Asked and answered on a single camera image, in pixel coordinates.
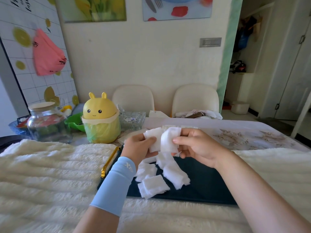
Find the blue arm sleeve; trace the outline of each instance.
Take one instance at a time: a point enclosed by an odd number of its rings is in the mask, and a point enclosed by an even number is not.
[[[119,157],[101,184],[91,206],[120,216],[136,167],[127,157]]]

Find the green bowl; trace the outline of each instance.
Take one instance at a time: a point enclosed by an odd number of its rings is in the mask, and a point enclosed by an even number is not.
[[[84,125],[81,120],[81,116],[83,112],[71,115],[65,120],[65,124],[67,124],[70,128],[80,130],[81,132],[85,132]]]

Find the door hinge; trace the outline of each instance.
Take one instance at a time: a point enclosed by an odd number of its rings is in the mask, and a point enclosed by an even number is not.
[[[299,44],[302,44],[306,40],[306,35],[302,35]]]

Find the white bin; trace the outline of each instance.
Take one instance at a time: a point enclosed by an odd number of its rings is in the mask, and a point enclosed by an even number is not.
[[[249,104],[242,101],[235,101],[231,106],[231,111],[235,114],[247,114]]]

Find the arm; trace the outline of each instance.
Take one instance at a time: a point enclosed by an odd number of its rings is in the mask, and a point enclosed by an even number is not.
[[[311,224],[234,152],[199,129],[182,129],[181,158],[216,168],[255,233],[311,232]]]
[[[148,153],[148,148],[155,142],[155,137],[145,140],[143,134],[126,140],[121,157],[111,168],[73,233],[117,231],[126,194],[139,163],[158,154]]]

